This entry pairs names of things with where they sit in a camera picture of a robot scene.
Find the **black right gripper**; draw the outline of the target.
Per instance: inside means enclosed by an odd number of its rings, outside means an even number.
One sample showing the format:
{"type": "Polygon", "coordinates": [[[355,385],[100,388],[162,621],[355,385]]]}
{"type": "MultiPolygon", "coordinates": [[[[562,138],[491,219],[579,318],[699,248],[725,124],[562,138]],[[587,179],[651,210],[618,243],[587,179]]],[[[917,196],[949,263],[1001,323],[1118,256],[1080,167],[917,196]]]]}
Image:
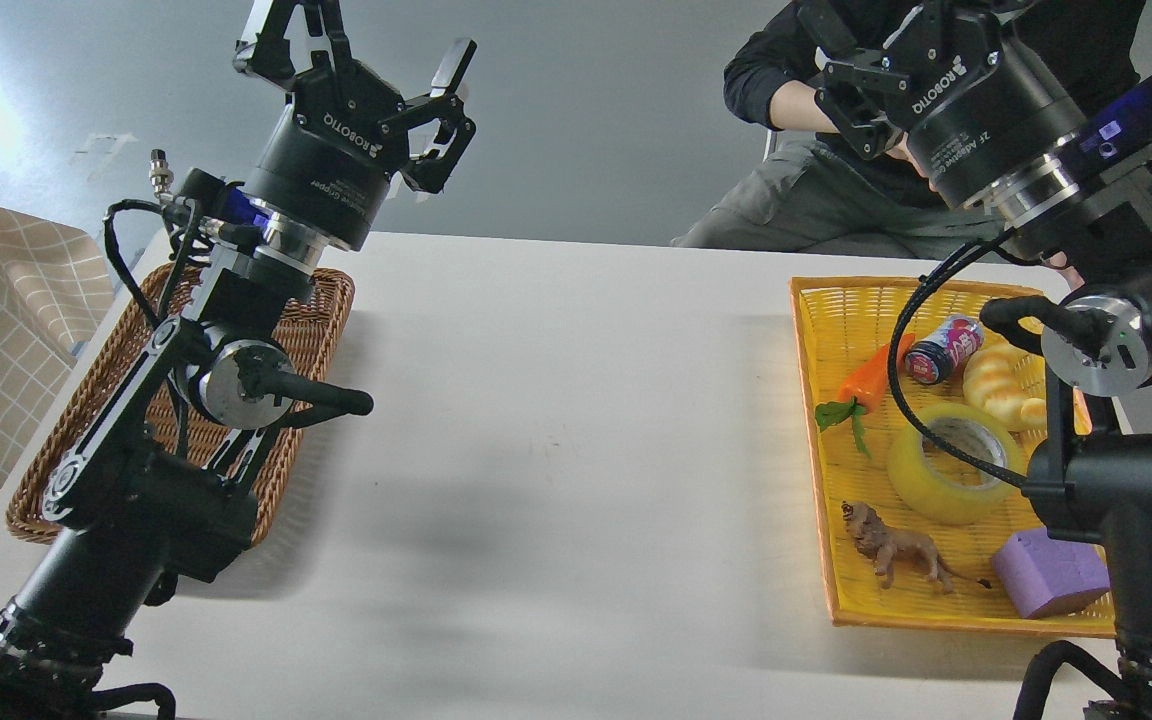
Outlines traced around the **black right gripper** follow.
{"type": "Polygon", "coordinates": [[[873,41],[842,1],[801,1],[797,20],[823,53],[814,104],[856,154],[908,147],[952,209],[972,204],[1082,126],[1083,109],[1036,51],[1005,26],[1005,1],[915,1],[873,41]]]}

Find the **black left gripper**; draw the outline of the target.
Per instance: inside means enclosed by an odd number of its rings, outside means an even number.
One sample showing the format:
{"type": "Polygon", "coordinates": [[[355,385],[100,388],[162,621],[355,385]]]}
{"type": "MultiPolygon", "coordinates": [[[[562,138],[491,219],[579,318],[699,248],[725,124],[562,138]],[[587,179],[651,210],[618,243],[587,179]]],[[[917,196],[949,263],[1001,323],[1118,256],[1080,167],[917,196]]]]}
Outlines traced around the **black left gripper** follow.
{"type": "Polygon", "coordinates": [[[397,111],[397,91],[366,65],[351,65],[338,1],[255,1],[234,47],[234,70],[287,85],[282,118],[244,192],[268,213],[324,234],[334,247],[361,250],[396,173],[384,141],[403,143],[411,129],[435,124],[425,151],[397,167],[417,192],[442,192],[465,154],[476,124],[460,91],[476,50],[472,38],[454,40],[429,94],[403,101],[397,111]],[[308,37],[326,41],[325,50],[311,51],[314,68],[298,74],[287,37],[297,9],[308,37]]]}

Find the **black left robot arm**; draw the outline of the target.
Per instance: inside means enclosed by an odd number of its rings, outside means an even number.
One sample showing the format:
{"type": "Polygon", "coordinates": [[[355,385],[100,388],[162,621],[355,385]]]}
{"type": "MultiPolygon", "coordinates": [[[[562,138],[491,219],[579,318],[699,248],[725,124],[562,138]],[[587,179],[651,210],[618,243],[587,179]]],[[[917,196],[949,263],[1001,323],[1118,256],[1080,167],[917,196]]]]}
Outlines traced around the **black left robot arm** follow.
{"type": "Polygon", "coordinates": [[[280,433],[371,414],[357,389],[300,376],[274,338],[310,300],[325,247],[361,250],[394,177],[444,191],[476,127],[460,88],[477,46],[453,41],[426,94],[406,99],[353,58],[338,1],[256,1],[233,65],[285,92],[250,179],[151,154],[156,200],[104,220],[109,259],[150,328],[122,382],[50,473],[41,564],[0,611],[0,719],[96,719],[168,688],[99,688],[129,655],[143,606],[182,577],[212,582],[250,547],[253,488],[280,433]]]}

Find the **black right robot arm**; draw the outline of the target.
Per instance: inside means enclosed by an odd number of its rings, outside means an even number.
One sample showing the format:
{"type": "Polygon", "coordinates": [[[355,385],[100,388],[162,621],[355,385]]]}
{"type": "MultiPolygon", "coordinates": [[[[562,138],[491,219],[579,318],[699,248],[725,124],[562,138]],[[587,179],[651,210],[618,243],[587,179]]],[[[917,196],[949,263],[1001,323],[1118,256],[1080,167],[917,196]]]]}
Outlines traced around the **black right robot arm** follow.
{"type": "Polygon", "coordinates": [[[1117,669],[1055,642],[1030,661],[1014,712],[1039,719],[1070,665],[1108,694],[1087,719],[1152,719],[1152,76],[1085,118],[1011,23],[1028,1],[924,1],[882,47],[863,47],[829,1],[799,23],[827,61],[814,100],[864,158],[897,141],[954,209],[1007,229],[922,279],[899,314],[957,270],[1009,247],[1020,263],[1064,253],[1082,276],[1066,300],[992,300],[980,319],[1046,365],[1047,438],[1025,475],[996,478],[1049,537],[1106,553],[1117,669]]]}

